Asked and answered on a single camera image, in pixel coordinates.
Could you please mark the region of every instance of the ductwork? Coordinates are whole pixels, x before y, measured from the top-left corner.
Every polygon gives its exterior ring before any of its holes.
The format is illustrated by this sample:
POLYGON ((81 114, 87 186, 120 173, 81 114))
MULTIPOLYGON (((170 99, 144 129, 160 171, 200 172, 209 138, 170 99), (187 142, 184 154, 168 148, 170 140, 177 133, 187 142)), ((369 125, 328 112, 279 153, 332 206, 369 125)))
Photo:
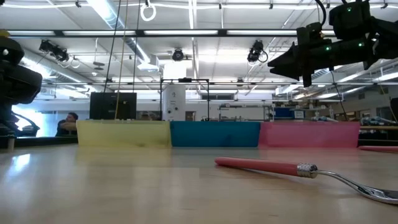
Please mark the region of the ductwork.
MULTIPOLYGON (((119 16, 116 5, 110 0, 87 0, 88 4, 93 7, 93 9, 101 16, 101 18, 106 22, 106 24, 111 29, 123 30, 126 28, 123 20, 119 16)), ((126 45, 137 55, 142 63, 150 63, 149 56, 143 51, 143 49, 137 44, 136 40, 131 37, 125 37, 122 39, 125 41, 126 45)))
MULTIPOLYGON (((30 50, 24 49, 25 55, 24 58, 21 60, 21 64, 25 67, 29 67, 36 72, 42 74, 43 78, 51 78, 51 75, 57 72, 59 75, 62 75, 71 82, 93 82, 92 80, 85 78, 69 69, 62 68, 61 66, 57 65, 56 63, 43 58, 41 55, 37 55, 30 50)), ((90 88, 94 88, 96 91, 100 92, 103 91, 101 86, 91 86, 90 88)))

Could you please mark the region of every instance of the table surface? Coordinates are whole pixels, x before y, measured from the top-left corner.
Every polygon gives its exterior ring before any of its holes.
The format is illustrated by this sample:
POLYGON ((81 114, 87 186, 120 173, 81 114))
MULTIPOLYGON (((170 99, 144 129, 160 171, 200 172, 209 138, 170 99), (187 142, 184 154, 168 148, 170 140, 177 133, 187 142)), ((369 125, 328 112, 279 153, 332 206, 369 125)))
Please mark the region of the table surface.
POLYGON ((217 167, 216 156, 310 162, 398 190, 398 154, 356 149, 32 147, 0 154, 4 224, 396 223, 398 206, 316 179, 217 167))

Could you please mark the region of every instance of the ceiling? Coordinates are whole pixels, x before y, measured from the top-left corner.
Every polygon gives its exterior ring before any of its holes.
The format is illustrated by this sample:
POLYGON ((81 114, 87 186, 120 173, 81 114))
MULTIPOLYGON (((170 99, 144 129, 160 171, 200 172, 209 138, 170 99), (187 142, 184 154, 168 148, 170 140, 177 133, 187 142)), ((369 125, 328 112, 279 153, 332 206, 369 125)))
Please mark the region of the ceiling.
MULTIPOLYGON (((121 1, 122 5, 126 4, 126 0, 121 1)), ((136 4, 140 1, 130 0, 129 4, 136 4)), ((219 0, 197 0, 197 6, 217 6, 219 0)), ((224 5, 245 4, 256 5, 263 4, 261 0, 221 0, 224 5)), ((340 4, 340 1, 330 1, 332 4, 340 4)), ((388 1, 393 5, 398 0, 388 1)), ((20 6, 50 6, 50 5, 66 5, 74 4, 75 1, 67 0, 19 0, 6 1, 8 5, 20 6)), ((188 6, 188 0, 171 0, 171 1, 155 1, 151 3, 162 3, 173 6, 188 6)), ((275 5, 284 6, 306 6, 314 5, 315 1, 310 0, 273 0, 275 5)), ((373 5, 382 4, 383 1, 371 1, 373 5)), ((146 16, 150 16, 150 10, 147 9, 146 16)), ((379 19, 387 21, 395 21, 397 19, 398 9, 394 8, 374 8, 371 14, 379 19)), ((126 7, 121 7, 121 18, 126 17, 126 7)), ((318 11, 316 9, 309 10, 291 10, 291 9, 245 9, 245 8, 223 8, 223 9, 197 9, 193 16, 193 27, 190 26, 189 10, 176 9, 170 7, 157 7, 155 18, 149 22, 142 20, 139 15, 138 6, 129 6, 127 12, 128 29, 295 29, 300 26, 315 22, 318 20, 318 11)), ((26 9, 26 8, 10 8, 0 7, 0 27, 4 29, 76 29, 76 30, 92 30, 92 29, 110 29, 102 20, 99 14, 90 6, 77 8, 60 7, 50 9, 26 9)), ((331 29, 329 25, 325 25, 324 29, 331 29)), ((30 50, 38 55, 44 56, 38 50, 41 39, 16 39, 25 49, 30 50)), ((106 71, 108 68, 109 53, 113 40, 111 38, 98 39, 97 62, 106 64, 105 70, 99 72, 97 76, 93 76, 95 66, 95 39, 91 38, 49 38, 51 42, 63 48, 68 49, 70 55, 75 55, 81 62, 78 68, 68 67, 67 69, 79 74, 84 78, 93 80, 94 82, 104 82, 106 71)), ((196 37, 197 54, 198 54, 198 78, 209 78, 213 81, 229 82, 236 81, 238 77, 243 77, 249 82, 292 82, 294 80, 280 75, 271 74, 266 64, 255 65, 252 67, 248 64, 246 58, 248 50, 255 40, 262 40, 266 50, 269 52, 270 59, 285 52, 294 38, 276 38, 265 37, 196 37)), ((137 69, 134 63, 134 53, 125 46, 124 55, 122 39, 114 40, 113 53, 109 68, 109 77, 118 78, 121 74, 122 79, 132 78, 135 74, 137 82, 159 81, 159 73, 145 72, 137 69)), ((182 48, 187 55, 193 54, 193 45, 191 37, 142 37, 137 40, 138 44, 147 55, 157 55, 160 58, 160 64, 171 62, 170 51, 175 48, 182 48)), ((192 69, 192 61, 183 61, 188 70, 187 76, 194 77, 192 69)), ((347 65, 339 68, 338 72, 345 72, 351 75, 362 70, 360 65, 347 65)), ((122 86, 121 88, 131 88, 130 86, 122 86)), ((137 86, 137 89, 148 89, 151 86, 137 86)), ((258 86, 256 89, 274 90, 277 86, 258 86)))

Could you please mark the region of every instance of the white cylinder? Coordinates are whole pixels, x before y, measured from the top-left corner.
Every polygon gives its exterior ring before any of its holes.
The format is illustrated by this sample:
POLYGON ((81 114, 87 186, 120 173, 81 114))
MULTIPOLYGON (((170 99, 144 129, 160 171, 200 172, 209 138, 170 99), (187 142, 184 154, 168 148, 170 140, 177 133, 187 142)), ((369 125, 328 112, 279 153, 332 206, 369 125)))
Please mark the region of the white cylinder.
POLYGON ((162 93, 163 120, 185 121, 185 85, 169 85, 162 93))

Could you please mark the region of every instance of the man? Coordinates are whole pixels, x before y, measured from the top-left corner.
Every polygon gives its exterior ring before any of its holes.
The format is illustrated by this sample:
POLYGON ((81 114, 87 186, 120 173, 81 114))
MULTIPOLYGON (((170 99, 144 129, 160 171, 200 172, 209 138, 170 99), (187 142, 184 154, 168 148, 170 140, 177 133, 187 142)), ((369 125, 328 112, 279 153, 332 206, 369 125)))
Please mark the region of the man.
POLYGON ((68 113, 66 119, 58 122, 57 134, 55 136, 77 135, 76 120, 78 118, 79 116, 76 113, 68 113))

